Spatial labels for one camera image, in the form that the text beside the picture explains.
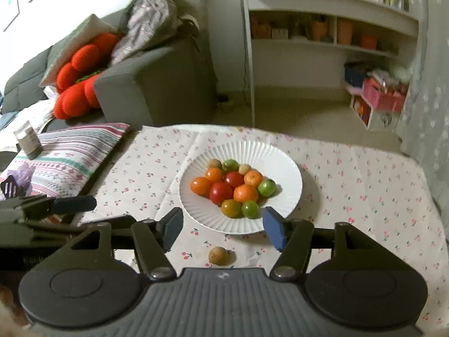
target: sofa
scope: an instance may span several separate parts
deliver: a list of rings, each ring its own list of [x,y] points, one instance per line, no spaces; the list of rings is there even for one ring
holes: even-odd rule
[[[103,20],[117,26],[121,14]],[[132,129],[206,123],[216,108],[215,76],[196,41],[180,31],[163,44],[108,68],[94,85],[101,110],[69,120],[54,119],[44,131],[95,122],[124,122]],[[8,80],[3,113],[46,99],[39,82],[57,46],[26,62]]]

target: striped cushion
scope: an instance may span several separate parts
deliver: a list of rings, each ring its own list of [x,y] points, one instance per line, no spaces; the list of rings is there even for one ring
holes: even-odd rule
[[[122,123],[93,124],[39,134],[43,145],[39,157],[30,161],[23,151],[19,152],[0,175],[0,182],[8,170],[28,162],[35,168],[31,195],[76,196],[128,127]]]

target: basket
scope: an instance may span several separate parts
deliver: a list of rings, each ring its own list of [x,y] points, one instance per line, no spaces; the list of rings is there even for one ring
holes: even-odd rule
[[[366,49],[374,49],[377,48],[377,38],[373,35],[361,35],[360,36],[360,46]]]
[[[329,30],[328,21],[312,21],[311,22],[311,38],[319,42],[323,37],[326,37]]]
[[[351,45],[352,42],[352,30],[354,24],[350,20],[338,19],[337,21],[337,42],[338,44]]]
[[[400,112],[404,107],[405,97],[382,93],[380,84],[373,78],[363,83],[363,97],[376,110]]]

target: cherry print tablecloth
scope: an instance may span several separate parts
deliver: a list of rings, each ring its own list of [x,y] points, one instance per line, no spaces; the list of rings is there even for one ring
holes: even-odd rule
[[[429,335],[449,335],[449,264],[441,221],[421,168],[398,154],[300,139],[240,127],[144,127],[128,138],[92,194],[98,206],[83,221],[129,213],[137,220],[160,219],[181,206],[180,177],[205,149],[239,140],[271,143],[298,164],[304,189],[292,216],[333,228],[344,220],[419,271],[429,297],[418,326]],[[262,232],[230,236],[211,231],[185,214],[184,228],[167,257],[177,270],[214,267],[207,255],[214,246],[233,251],[229,267],[271,269],[279,252]],[[133,254],[118,251],[129,264]],[[309,269],[329,258],[317,250]]]

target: floor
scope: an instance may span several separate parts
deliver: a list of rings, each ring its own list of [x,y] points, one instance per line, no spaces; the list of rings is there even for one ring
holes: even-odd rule
[[[397,136],[366,130],[349,103],[293,99],[258,101],[255,113],[259,129],[400,152]],[[251,127],[251,108],[239,105],[228,112],[217,109],[212,124]]]

